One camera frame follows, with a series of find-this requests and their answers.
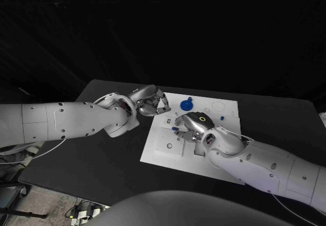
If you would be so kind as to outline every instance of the blue object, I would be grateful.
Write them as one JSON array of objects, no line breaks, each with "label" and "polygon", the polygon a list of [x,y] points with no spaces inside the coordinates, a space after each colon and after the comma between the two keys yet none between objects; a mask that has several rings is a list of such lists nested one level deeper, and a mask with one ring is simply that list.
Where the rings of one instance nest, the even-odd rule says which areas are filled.
[{"label": "blue object", "polygon": [[181,101],[180,108],[183,111],[190,111],[191,107],[193,107],[191,98],[188,97],[187,100]]}]

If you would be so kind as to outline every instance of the black stand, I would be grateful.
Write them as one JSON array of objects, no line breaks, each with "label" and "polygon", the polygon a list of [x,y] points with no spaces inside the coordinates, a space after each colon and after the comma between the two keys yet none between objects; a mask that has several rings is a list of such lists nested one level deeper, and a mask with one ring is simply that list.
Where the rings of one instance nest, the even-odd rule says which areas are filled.
[{"label": "black stand", "polygon": [[15,216],[22,216],[22,217],[27,217],[27,218],[33,217],[33,218],[44,219],[47,217],[47,215],[38,215],[38,214],[33,214],[31,212],[21,212],[21,211],[15,211],[15,210],[8,210],[8,208],[0,208],[0,213],[15,215]]}]

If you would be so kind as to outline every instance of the white board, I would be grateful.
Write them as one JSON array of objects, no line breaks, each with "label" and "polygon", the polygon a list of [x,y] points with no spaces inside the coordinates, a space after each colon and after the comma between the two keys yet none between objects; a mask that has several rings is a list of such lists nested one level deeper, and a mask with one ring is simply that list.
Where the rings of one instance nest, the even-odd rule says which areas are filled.
[{"label": "white board", "polygon": [[[139,161],[243,185],[226,171],[210,165],[198,141],[194,143],[184,141],[171,130],[171,127],[175,127],[174,119],[180,115],[187,112],[203,112],[211,118],[214,126],[221,125],[240,134],[237,102],[174,93],[165,93],[165,97],[171,110],[154,116]],[[188,97],[193,108],[183,111],[180,102]],[[177,128],[187,131],[183,124]]]}]

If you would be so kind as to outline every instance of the gray floor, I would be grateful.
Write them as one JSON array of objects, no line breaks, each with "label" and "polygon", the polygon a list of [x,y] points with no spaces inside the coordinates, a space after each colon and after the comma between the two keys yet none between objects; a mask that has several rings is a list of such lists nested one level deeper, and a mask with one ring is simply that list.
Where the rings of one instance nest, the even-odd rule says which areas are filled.
[{"label": "gray floor", "polygon": [[63,215],[74,202],[74,197],[33,186],[28,195],[20,199],[14,210],[47,214],[47,218],[9,216],[7,226],[69,226],[70,219],[64,218]]}]

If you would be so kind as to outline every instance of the black table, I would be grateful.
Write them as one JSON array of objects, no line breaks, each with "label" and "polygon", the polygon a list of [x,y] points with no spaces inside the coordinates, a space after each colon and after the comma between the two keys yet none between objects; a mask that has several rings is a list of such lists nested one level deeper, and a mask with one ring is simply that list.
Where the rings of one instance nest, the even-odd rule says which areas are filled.
[{"label": "black table", "polygon": [[[93,80],[76,101],[93,102],[110,92],[126,95],[138,87],[138,84]],[[326,166],[326,129],[311,102],[194,89],[159,88],[170,93],[237,101],[242,134]],[[102,130],[89,137],[66,140],[54,151],[30,162],[20,182],[106,205],[148,191],[193,191],[227,199],[292,224],[304,225],[282,209],[271,195],[247,185],[139,162],[151,120],[152,118],[138,113],[139,125],[122,136],[110,138]],[[38,153],[57,143],[58,141],[45,142]],[[281,200],[312,222],[322,219],[315,210],[299,202],[284,198]]]}]

